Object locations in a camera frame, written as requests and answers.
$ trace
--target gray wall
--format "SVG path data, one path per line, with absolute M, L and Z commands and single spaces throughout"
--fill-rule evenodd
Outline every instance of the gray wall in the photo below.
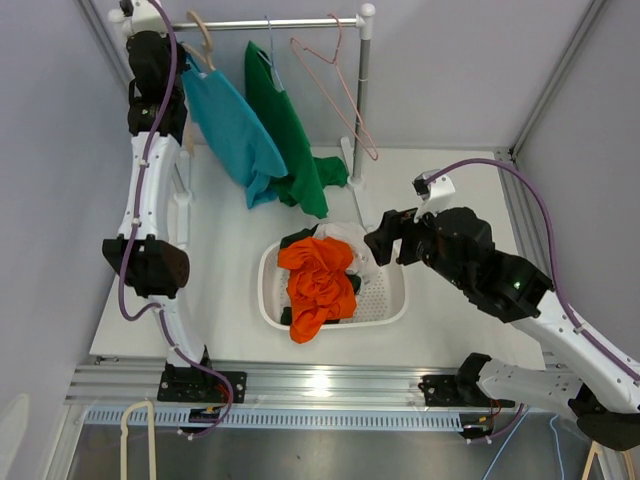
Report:
M 640 2 L 613 0 L 519 159 L 575 307 L 640 359 Z
M 353 16 L 366 0 L 165 0 L 170 18 L 195 8 L 204 20 Z M 589 0 L 371 0 L 369 130 L 383 146 L 508 145 L 524 122 Z M 114 0 L 93 0 L 106 18 Z M 291 52 L 297 35 L 327 55 L 335 30 L 275 32 L 281 77 L 310 139 L 337 145 L 348 130 Z M 355 87 L 358 34 L 345 32 L 343 71 Z M 267 47 L 262 32 L 214 32 L 214 63 L 242 89 L 249 39 Z M 199 34 L 180 34 L 199 44 Z M 354 114 L 331 67 L 309 60 L 347 113 Z
M 31 397 L 12 479 L 35 479 L 111 275 L 130 169 L 123 91 L 72 0 L 0 5 L 0 409 Z

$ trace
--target laundry basket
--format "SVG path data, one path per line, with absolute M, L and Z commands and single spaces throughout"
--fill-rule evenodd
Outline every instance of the laundry basket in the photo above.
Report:
M 269 325 L 280 330 L 289 330 L 280 323 L 284 307 L 291 306 L 287 283 L 289 270 L 278 267 L 280 242 L 271 245 L 262 255 L 258 272 L 258 303 L 260 313 Z M 356 296 L 358 307 L 353 318 L 345 318 L 340 323 L 323 325 L 322 329 L 373 327 L 398 320 L 407 309 L 407 291 L 404 273 L 395 262 L 394 250 L 391 263 L 382 267 L 375 280 L 362 287 Z

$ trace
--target table top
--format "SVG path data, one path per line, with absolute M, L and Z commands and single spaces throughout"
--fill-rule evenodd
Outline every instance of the table top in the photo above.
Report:
M 315 148 L 317 156 L 338 154 Z M 425 170 L 471 157 L 493 158 L 490 152 L 381 149 L 380 159 L 363 165 L 369 208 L 382 218 L 386 210 L 417 206 L 411 181 Z M 460 291 L 424 265 L 404 268 L 408 308 L 398 321 L 375 327 L 323 330 L 298 345 L 287 331 L 263 319 L 258 308 L 258 267 L 264 251 L 283 236 L 317 223 L 299 207 L 279 202 L 247 210 L 244 191 L 234 184 L 208 150 L 197 147 L 191 160 L 193 191 L 189 256 L 192 272 L 186 287 L 192 324 L 216 360 L 371 365 L 459 367 L 471 352 L 481 352 L 525 368 L 543 369 L 540 345 L 510 325 L 478 311 Z M 470 166 L 450 174 L 456 186 L 452 206 L 469 206 L 491 224 L 498 249 L 516 253 L 515 240 L 498 172 Z M 353 193 L 327 187 L 329 218 L 358 221 Z M 170 224 L 175 224 L 170 209 Z M 130 310 L 143 299 L 127 289 Z M 114 282 L 96 332 L 91 354 L 164 357 L 167 346 L 156 320 L 124 320 L 118 310 Z

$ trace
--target clothes hanger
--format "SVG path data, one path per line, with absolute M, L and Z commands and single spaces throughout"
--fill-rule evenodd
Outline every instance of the clothes hanger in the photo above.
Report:
M 333 58 L 331 58 L 331 59 L 326 58 L 325 56 L 323 56 L 320 53 L 316 52 L 312 48 L 309 48 L 309 47 L 303 45 L 302 42 L 300 42 L 300 40 L 298 40 L 296 37 L 291 37 L 291 40 L 290 40 L 291 49 L 293 50 L 293 53 L 296 54 L 296 57 L 298 57 L 298 60 L 300 60 L 300 63 L 302 63 L 302 65 L 307 70 L 307 72 L 309 72 L 309 75 L 311 75 L 311 78 L 316 83 L 318 88 L 320 88 L 320 90 L 322 90 L 322 93 L 324 93 L 324 96 L 327 97 L 329 102 L 331 102 L 331 105 L 333 106 L 335 111 L 338 113 L 338 115 L 340 115 L 340 118 L 342 119 L 344 124 L 347 126 L 347 128 L 349 128 L 349 130 L 353 134 L 353 136 L 355 138 L 355 141 L 360 143 L 360 145 L 362 145 L 362 148 L 364 149 L 365 152 L 367 152 L 367 155 L 369 155 L 369 157 L 371 157 L 372 160 L 377 160 L 378 157 L 379 157 L 378 148 L 376 147 L 375 142 L 373 141 L 373 138 L 371 138 L 371 135 L 369 134 L 369 132 L 365 129 L 365 125 L 364 125 L 364 121 L 362 120 L 362 116 L 360 116 L 360 112 L 358 111 L 358 107 L 356 106 L 356 102 L 354 102 L 353 97 L 351 96 L 351 93 L 349 92 L 349 88 L 347 87 L 347 83 L 344 81 L 344 77 L 342 76 L 342 71 L 340 70 L 339 53 L 340 53 L 340 47 L 342 45 L 342 24 L 340 23 L 340 20 L 338 19 L 338 17 L 336 15 L 334 15 L 333 13 L 330 13 L 328 16 L 333 17 L 335 19 L 335 21 L 338 24 L 338 32 L 339 32 L 338 33 L 338 43 L 336 44 L 336 49 L 335 49 L 335 51 L 333 53 Z M 349 120 L 347 120 L 345 115 L 340 111 L 340 109 L 338 108 L 336 103 L 333 101 L 333 99 L 331 98 L 331 96 L 329 95 L 327 90 L 324 88 L 322 83 L 320 83 L 320 81 L 315 76 L 315 74 L 313 73 L 311 68 L 304 61 L 304 59 L 302 58 L 301 52 L 296 50 L 296 46 L 301 47 L 303 52 L 310 52 L 313 55 L 315 55 L 316 57 L 318 57 L 320 60 L 322 60 L 323 62 L 328 63 L 329 65 L 333 65 L 335 67 L 336 72 L 338 72 L 338 78 L 340 78 L 340 83 L 342 83 L 342 88 L 344 89 L 345 93 L 347 94 L 347 97 L 349 97 L 349 102 L 351 103 L 351 106 L 353 107 L 353 110 L 356 112 L 356 116 L 358 117 L 358 121 L 360 122 L 360 132 L 362 134 L 364 134 L 364 136 L 367 137 L 367 140 L 369 141 L 368 145 L 365 144 L 365 142 L 363 142 L 362 139 L 360 138 L 360 136 L 356 133 L 355 129 L 351 126 L 351 123 L 349 122 Z
M 269 53 L 269 56 L 271 57 L 271 59 L 267 58 L 267 56 L 262 51 L 259 51 L 258 55 L 260 55 L 260 58 L 262 58 L 262 60 L 264 60 L 267 65 L 271 67 L 273 73 L 276 74 L 276 79 L 278 80 L 278 84 L 280 85 L 280 91 L 282 91 L 284 90 L 284 86 L 282 85 L 282 80 L 280 79 L 280 75 L 278 74 L 278 69 L 276 68 L 276 58 L 273 53 L 273 30 L 271 29 L 271 20 L 269 20 L 268 15 L 265 15 L 264 19 L 267 21 L 267 26 L 269 27 L 269 41 L 271 43 L 271 52 Z
M 192 22 L 195 22 L 196 25 L 198 25 L 198 28 L 200 29 L 200 33 L 202 33 L 202 37 L 204 38 L 204 41 L 201 44 L 202 49 L 204 50 L 204 54 L 197 51 L 188 43 L 183 42 L 182 46 L 187 52 L 189 52 L 191 55 L 193 55 L 198 60 L 200 60 L 204 65 L 206 65 L 207 68 L 209 68 L 209 71 L 215 72 L 216 67 L 213 65 L 213 59 L 212 59 L 213 40 L 211 40 L 211 35 L 209 34 L 207 27 L 204 25 L 204 22 L 202 21 L 200 16 L 193 10 L 187 11 L 187 20 L 191 20 Z

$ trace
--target pink hanger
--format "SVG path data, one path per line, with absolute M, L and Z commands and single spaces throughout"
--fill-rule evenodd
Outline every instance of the pink hanger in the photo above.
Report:
M 342 24 L 340 23 L 340 20 L 338 19 L 338 17 L 335 16 L 333 13 L 330 13 L 328 16 L 329 17 L 333 17 L 335 19 L 335 21 L 338 23 L 338 31 L 339 31 L 338 43 L 336 45 L 336 50 L 335 50 L 335 52 L 333 54 L 333 59 L 330 60 L 330 59 L 322 56 L 321 54 L 319 54 L 315 50 L 303 45 L 302 42 L 300 42 L 300 40 L 298 40 L 295 37 L 291 37 L 291 40 L 290 40 L 291 49 L 293 50 L 293 53 L 296 54 L 296 57 L 298 57 L 298 60 L 300 60 L 300 62 L 302 63 L 304 68 L 307 70 L 307 72 L 309 72 L 309 75 L 311 75 L 311 78 L 313 78 L 313 81 L 316 82 L 316 85 L 318 86 L 318 88 L 320 88 L 320 90 L 322 90 L 322 93 L 324 93 L 324 96 L 327 97 L 329 102 L 331 102 L 331 105 L 333 106 L 335 111 L 338 113 L 338 115 L 340 115 L 340 118 L 342 119 L 344 124 L 347 126 L 347 128 L 349 128 L 349 130 L 353 134 L 356 142 L 358 142 L 358 143 L 360 143 L 360 145 L 362 145 L 362 148 L 364 149 L 365 152 L 367 152 L 367 155 L 369 155 L 369 157 L 371 157 L 372 160 L 377 160 L 378 156 L 379 156 L 378 148 L 376 147 L 376 145 L 375 145 L 375 143 L 373 141 L 373 138 L 371 138 L 371 135 L 369 134 L 369 132 L 365 129 L 364 121 L 362 120 L 362 117 L 360 116 L 360 112 L 358 111 L 358 107 L 356 106 L 356 102 L 353 101 L 353 97 L 351 96 L 351 93 L 349 92 L 349 88 L 347 87 L 347 84 L 344 81 L 344 77 L 342 76 L 342 72 L 340 71 L 340 64 L 338 63 L 338 54 L 340 53 L 340 46 L 342 44 Z M 302 58 L 301 53 L 296 50 L 295 45 L 299 45 L 300 47 L 302 47 L 303 51 L 311 52 L 312 54 L 314 54 L 316 57 L 318 57 L 323 62 L 326 62 L 329 65 L 333 65 L 336 68 L 336 72 L 338 72 L 338 77 L 340 78 L 340 83 L 342 83 L 342 88 L 344 89 L 344 91 L 346 92 L 347 96 L 349 97 L 349 102 L 351 103 L 351 106 L 353 107 L 353 110 L 356 112 L 356 116 L 358 117 L 358 121 L 360 122 L 360 131 L 364 134 L 365 137 L 367 137 L 367 140 L 369 141 L 369 145 L 366 145 L 362 141 L 362 139 L 356 134 L 356 131 L 351 126 L 349 120 L 347 120 L 347 118 L 343 115 L 343 113 L 340 111 L 340 109 L 338 108 L 336 103 L 333 101 L 333 99 L 331 98 L 331 96 L 329 95 L 327 90 L 324 88 L 324 86 L 320 83 L 318 78 L 311 71 L 311 68 L 309 68 L 307 63 Z

